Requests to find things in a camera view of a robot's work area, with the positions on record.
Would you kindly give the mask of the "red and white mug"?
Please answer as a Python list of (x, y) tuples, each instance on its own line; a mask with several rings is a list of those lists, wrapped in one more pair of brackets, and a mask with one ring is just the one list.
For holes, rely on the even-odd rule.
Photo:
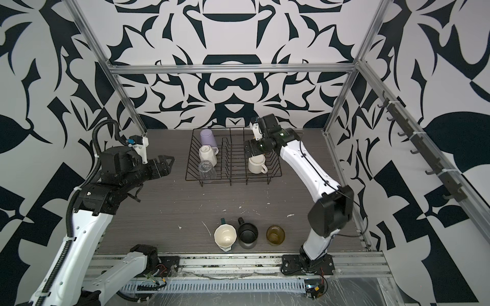
[(267, 174), (266, 158), (263, 154), (248, 159), (248, 169), (253, 174)]

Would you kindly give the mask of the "black wire dish rack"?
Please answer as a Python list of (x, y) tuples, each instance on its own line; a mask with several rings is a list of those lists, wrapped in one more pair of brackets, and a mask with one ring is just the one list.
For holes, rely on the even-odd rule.
[(281, 162), (275, 152), (265, 154), (267, 173), (251, 173), (248, 169), (248, 159), (245, 158), (244, 142), (253, 137), (252, 132), (245, 127), (223, 127), (213, 130), (218, 144), (216, 177), (203, 181), (199, 173), (200, 129), (194, 129), (191, 135), (190, 150), (186, 166), (185, 181), (206, 184), (228, 184), (264, 182), (270, 184), (282, 176)]

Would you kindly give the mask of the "clear glass cup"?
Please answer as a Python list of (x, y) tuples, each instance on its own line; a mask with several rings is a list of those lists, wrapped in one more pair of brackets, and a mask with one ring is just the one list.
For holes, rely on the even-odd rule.
[(204, 160), (199, 163), (198, 171), (201, 181), (213, 181), (217, 178), (216, 169), (214, 168), (213, 164), (208, 160)]

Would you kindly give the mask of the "white ceramic mug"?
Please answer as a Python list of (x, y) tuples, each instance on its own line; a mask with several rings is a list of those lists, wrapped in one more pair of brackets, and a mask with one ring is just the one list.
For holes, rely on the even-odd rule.
[(212, 147), (210, 145), (203, 145), (199, 149), (200, 161), (209, 161), (214, 167), (217, 165), (217, 154), (219, 149), (217, 147)]

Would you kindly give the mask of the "lavender plastic cup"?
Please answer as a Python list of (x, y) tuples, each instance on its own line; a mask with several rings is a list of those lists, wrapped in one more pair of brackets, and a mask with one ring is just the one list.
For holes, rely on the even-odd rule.
[(218, 144), (211, 129), (204, 129), (200, 131), (200, 142), (202, 146), (208, 145), (212, 148), (217, 148)]

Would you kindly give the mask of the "black mug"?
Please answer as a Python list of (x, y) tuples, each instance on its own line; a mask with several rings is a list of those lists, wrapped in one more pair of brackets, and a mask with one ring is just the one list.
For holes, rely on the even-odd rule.
[(238, 222), (239, 229), (237, 231), (237, 238), (240, 246), (243, 249), (254, 248), (259, 237), (258, 228), (252, 223), (245, 222), (243, 218), (239, 218)]

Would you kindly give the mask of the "cream mug green handle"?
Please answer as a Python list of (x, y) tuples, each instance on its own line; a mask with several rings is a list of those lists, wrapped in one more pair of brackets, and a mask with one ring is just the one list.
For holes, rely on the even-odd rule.
[(237, 232), (235, 227), (228, 224), (224, 218), (221, 218), (220, 222), (214, 232), (214, 242), (222, 251), (229, 252), (237, 240)]

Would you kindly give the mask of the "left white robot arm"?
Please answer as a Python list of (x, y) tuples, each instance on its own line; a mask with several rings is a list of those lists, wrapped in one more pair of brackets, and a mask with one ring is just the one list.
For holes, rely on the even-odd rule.
[(95, 165), (73, 190), (66, 211), (66, 236), (45, 279), (28, 305), (105, 305), (138, 275), (153, 279), (162, 266), (156, 247), (138, 244), (88, 285), (86, 272), (103, 234), (127, 198), (139, 201), (144, 183), (170, 175), (173, 156), (149, 159), (146, 136), (125, 138), (106, 119), (92, 131)]

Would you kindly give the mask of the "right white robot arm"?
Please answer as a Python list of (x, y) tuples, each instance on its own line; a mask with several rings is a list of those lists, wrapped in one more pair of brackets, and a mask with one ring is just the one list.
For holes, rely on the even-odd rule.
[(311, 230), (300, 248), (299, 258), (307, 271), (327, 255), (333, 238), (352, 220), (354, 192), (350, 186), (341, 186), (313, 159), (301, 137), (291, 128), (283, 128), (275, 115), (254, 117), (250, 121), (253, 139), (244, 143), (247, 158), (275, 152), (294, 170), (310, 192), (314, 206), (308, 213)]

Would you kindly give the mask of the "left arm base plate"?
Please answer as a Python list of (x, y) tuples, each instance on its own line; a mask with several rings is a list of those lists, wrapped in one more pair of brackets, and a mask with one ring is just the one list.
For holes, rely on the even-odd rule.
[(179, 256), (159, 256), (155, 267), (151, 270), (153, 277), (172, 277), (179, 271)]

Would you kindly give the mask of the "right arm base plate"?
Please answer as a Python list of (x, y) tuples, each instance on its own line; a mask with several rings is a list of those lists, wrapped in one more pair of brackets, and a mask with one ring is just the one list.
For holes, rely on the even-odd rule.
[(333, 257), (325, 254), (316, 260), (310, 260), (304, 254), (283, 255), (280, 271), (284, 275), (333, 275), (335, 266)]

